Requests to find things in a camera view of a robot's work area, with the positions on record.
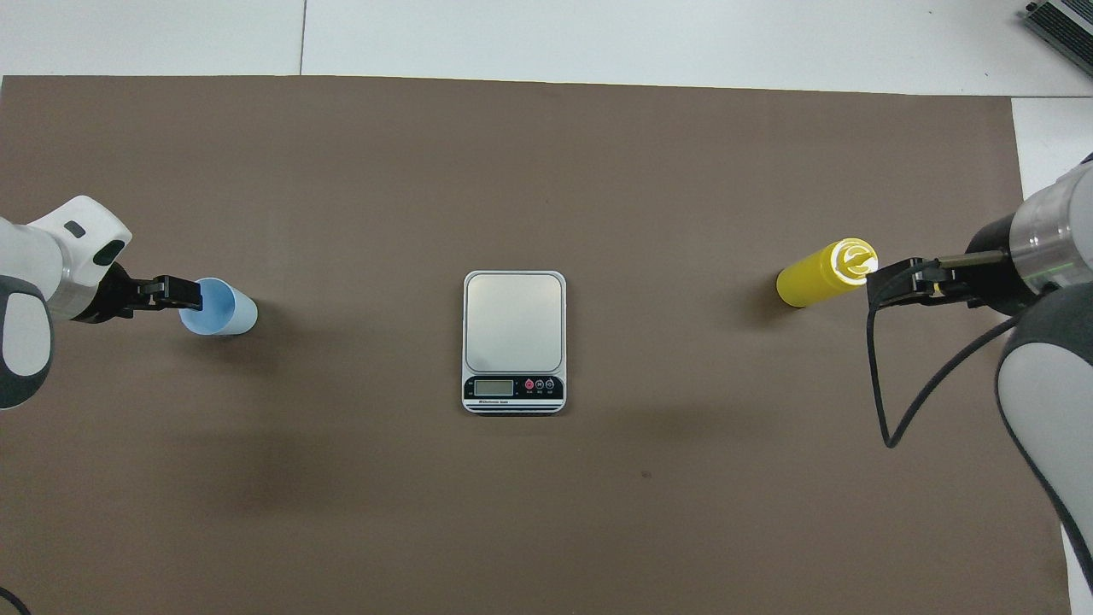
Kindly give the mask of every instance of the robotic arm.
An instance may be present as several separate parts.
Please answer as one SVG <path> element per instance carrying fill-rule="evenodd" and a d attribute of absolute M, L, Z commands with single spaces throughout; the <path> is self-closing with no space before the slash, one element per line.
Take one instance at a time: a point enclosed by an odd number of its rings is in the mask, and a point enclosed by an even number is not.
<path fill-rule="evenodd" d="M 885 267 L 870 275 L 868 289 L 870 318 L 889 305 L 966 301 L 1015 319 L 998 368 L 998 405 L 1093 588 L 1093 155 L 1012 215 L 984 226 L 965 253 Z M 882 434 L 894 447 L 940 378 L 890 439 L 873 377 Z"/>
<path fill-rule="evenodd" d="M 52 321 L 102 323 L 134 310 L 201 309 L 196 282 L 131 279 L 115 259 L 132 233 L 79 196 L 30 224 L 0 217 L 0 410 L 28 400 L 52 360 Z"/>

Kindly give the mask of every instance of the scale platform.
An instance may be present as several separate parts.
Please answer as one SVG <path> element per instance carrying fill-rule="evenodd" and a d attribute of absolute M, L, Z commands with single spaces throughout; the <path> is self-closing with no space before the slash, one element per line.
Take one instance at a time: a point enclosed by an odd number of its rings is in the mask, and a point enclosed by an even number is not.
<path fill-rule="evenodd" d="M 463 407 L 549 415 L 566 399 L 565 277 L 471 271 L 463 280 Z"/>

